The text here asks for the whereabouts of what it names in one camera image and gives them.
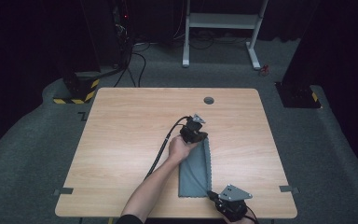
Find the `black sleeve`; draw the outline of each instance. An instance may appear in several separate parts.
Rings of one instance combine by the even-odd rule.
[[[144,224],[141,219],[134,215],[124,215],[118,219],[116,224]]]

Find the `cable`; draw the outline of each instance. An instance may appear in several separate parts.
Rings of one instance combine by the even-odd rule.
[[[249,206],[246,206],[246,207],[252,212],[252,214],[254,215],[255,218],[248,217],[248,216],[246,216],[246,215],[244,215],[243,217],[248,218],[248,219],[251,219],[255,224],[259,224],[259,223],[258,223],[258,220],[257,220],[257,217],[255,216],[254,211],[253,211]]]
[[[141,78],[142,78],[142,74],[144,73],[145,67],[146,67],[146,59],[143,55],[139,54],[139,53],[133,53],[135,55],[138,55],[139,57],[141,57],[142,59],[144,59],[144,67],[142,68],[141,74],[139,74],[138,77],[138,87],[141,87]]]
[[[210,48],[210,47],[213,45],[213,43],[214,43],[213,38],[211,38],[211,39],[212,39],[211,44],[209,44],[208,46],[206,46],[206,47],[204,47],[204,48],[195,47],[194,45],[191,45],[191,44],[188,44],[188,45],[189,45],[191,48],[193,48],[193,49],[208,49],[208,48]]]
[[[116,84],[113,87],[116,87],[118,82],[120,82],[121,78],[123,77],[124,73],[127,71],[127,68],[123,69],[123,72],[121,73],[120,77],[118,78]]]
[[[178,26],[178,29],[176,30],[176,33],[173,35],[173,39],[175,39],[175,36],[179,33],[180,27],[182,26],[183,14],[185,14],[185,0],[182,1],[182,10],[181,10],[181,12],[182,12],[182,14],[180,16],[179,26]]]
[[[164,148],[165,148],[165,146],[167,145],[167,142],[168,142],[168,140],[169,140],[170,137],[171,137],[171,133],[172,133],[173,129],[174,129],[177,125],[179,125],[179,122],[182,121],[183,119],[190,119],[190,118],[191,118],[190,116],[181,117],[181,118],[180,118],[178,121],[176,121],[176,123],[172,126],[172,128],[170,129],[170,131],[167,133],[167,136],[165,137],[164,142],[162,143],[161,148],[159,149],[158,155],[156,156],[156,159],[155,159],[155,161],[153,162],[152,167],[150,167],[150,170],[149,170],[149,172],[147,173],[147,175],[146,175],[146,177],[145,177],[144,180],[146,180],[146,179],[153,173],[154,169],[156,168],[156,165],[157,165],[157,163],[158,163],[158,161],[159,161],[159,158],[161,157],[161,154],[162,154],[162,152],[164,151]]]
[[[235,38],[234,40],[218,40],[217,38],[214,40],[214,43],[216,44],[238,44],[241,42],[246,42],[248,38]]]
[[[127,68],[127,71],[129,71],[129,74],[130,74],[130,78],[131,78],[131,81],[132,81],[133,87],[136,87],[135,80],[133,79],[132,72],[131,72],[131,70],[130,70],[130,68],[129,68],[129,67]]]
[[[177,36],[177,37],[175,37],[173,40],[177,40],[177,39],[180,39],[181,37],[183,37],[185,34],[181,34],[181,35],[179,35],[179,36]]]
[[[203,6],[204,6],[205,0],[202,1],[202,5],[200,7],[200,13],[203,11]]]
[[[138,43],[138,44],[135,44],[134,46],[141,46],[141,45],[145,45],[147,44],[147,47],[145,49],[138,49],[138,50],[133,50],[132,52],[142,52],[142,51],[145,51],[147,49],[150,48],[150,45],[151,43],[150,42],[147,42],[147,43]]]
[[[81,80],[83,81],[87,81],[87,80],[95,80],[95,79],[100,79],[100,78],[103,78],[103,77],[109,77],[109,76],[112,76],[112,75],[115,75],[119,72],[121,72],[122,70],[121,69],[115,69],[113,71],[110,71],[110,72],[107,72],[107,73],[103,73],[103,74],[100,74],[98,76],[94,76],[94,77],[80,77]]]

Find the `gray fabric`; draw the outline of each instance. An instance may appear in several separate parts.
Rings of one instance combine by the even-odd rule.
[[[179,167],[179,197],[206,197],[212,189],[209,140],[199,142]]]

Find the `hazard tape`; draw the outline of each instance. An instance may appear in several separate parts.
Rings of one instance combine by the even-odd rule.
[[[85,92],[84,99],[79,98],[53,98],[53,102],[57,105],[68,105],[68,104],[75,104],[75,105],[82,105],[89,103],[92,97],[95,94],[95,90],[97,89],[98,83],[100,79],[96,79],[90,85],[89,90]]]

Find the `white shelf frame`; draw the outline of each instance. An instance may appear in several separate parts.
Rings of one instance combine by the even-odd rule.
[[[190,13],[190,0],[187,0],[186,9],[186,33],[183,50],[183,67],[190,66],[190,47],[189,33],[191,27],[203,28],[229,28],[229,29],[250,29],[254,30],[250,42],[246,42],[245,47],[249,53],[254,70],[261,68],[255,54],[255,41],[260,30],[264,13],[269,0],[263,0],[260,11],[256,15],[242,14],[212,14],[212,13]]]

